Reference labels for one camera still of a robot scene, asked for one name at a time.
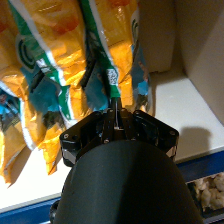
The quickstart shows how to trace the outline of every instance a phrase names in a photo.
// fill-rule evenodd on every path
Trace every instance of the printed logo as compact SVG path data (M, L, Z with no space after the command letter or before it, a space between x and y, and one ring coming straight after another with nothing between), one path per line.
M107 69L107 76L110 85L117 85L118 76L114 69Z
M23 67L32 73L35 67L35 60L30 51L27 49L20 35L17 35L16 37L16 53L18 60L23 65Z

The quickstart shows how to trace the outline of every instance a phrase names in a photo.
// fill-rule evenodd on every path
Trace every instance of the store shelf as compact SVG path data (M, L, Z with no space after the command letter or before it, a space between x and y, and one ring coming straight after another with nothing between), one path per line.
M155 117L180 133L176 162L224 150L224 126L178 69L152 75Z
M152 75L155 116L180 132L177 162L224 150L224 127L179 69ZM59 160L47 176L42 151L25 149L14 165L14 184L0 183L0 213L60 196L70 170Z

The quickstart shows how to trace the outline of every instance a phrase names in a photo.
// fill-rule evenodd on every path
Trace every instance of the chip bag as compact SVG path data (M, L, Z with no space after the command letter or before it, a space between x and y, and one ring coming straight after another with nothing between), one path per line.
M57 122L57 94L60 91L53 81L45 80L47 77L35 63L18 30L16 32L7 1L1 1L0 5L0 15L3 15L0 20L0 88L19 99L25 142L31 150L43 149L47 172L51 174L55 170L54 162L59 151L58 136L64 130L63 125ZM55 113L55 116L47 116L48 112ZM55 121L53 126L47 118Z
M0 89L0 176L11 184L11 168L26 146L19 118L19 100Z
M77 0L9 0L25 46L41 70L62 87L67 127L89 114L80 81L86 68L85 27Z
M136 0L80 1L86 28L101 66L106 70L110 97L133 105L131 69L138 38Z
M60 86L45 76L38 66L35 69L37 71L34 73L30 73L24 67L21 71L29 86L29 102L41 114L40 122L45 128L43 139L37 148L43 150L46 170L50 175L56 170L55 160L60 150L59 136L65 131L58 104L61 90Z

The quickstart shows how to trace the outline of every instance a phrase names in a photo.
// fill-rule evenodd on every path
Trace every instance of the snack bag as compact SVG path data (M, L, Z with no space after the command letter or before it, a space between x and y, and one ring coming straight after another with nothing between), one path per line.
M19 62L30 72L35 73L35 61L20 36L16 38L18 30L13 25L13 18L6 0L0 1L0 27L0 88L7 94L19 98L24 139L27 146L33 150L43 140L46 128L41 122L41 114L28 100L28 84L24 74L20 71Z
M50 175L56 171L55 160L60 150L59 136L65 131L58 105L61 90L60 86L45 76L38 66L36 69L35 73L30 73L24 67L21 71L29 86L29 102L41 114L40 122L45 127L43 139L37 148L43 150L46 170Z
M131 76L135 103L130 110L142 110L152 115L151 79L139 42L137 42L134 52L134 63L131 70Z
M106 70L110 97L121 97L123 107L133 105L133 52L138 38L136 0L80 1L87 31L101 66Z
M85 27L77 0L8 0L25 46L41 70L59 83L67 127L89 114L80 81L86 68Z
M95 61L90 78L85 87L87 103L92 111L101 111L108 108L108 98L103 85L102 69Z
M19 100L0 89L0 176L11 184L11 168L26 146L19 118Z
M43 149L47 172L51 174L55 171L54 162L59 151L58 137L64 130L57 99L60 90L49 78L46 80L18 31L16 37L16 26L12 29L8 25L13 24L13 18L7 2L0 4L0 14L4 14L0 33L0 87L19 98L25 142L31 150Z

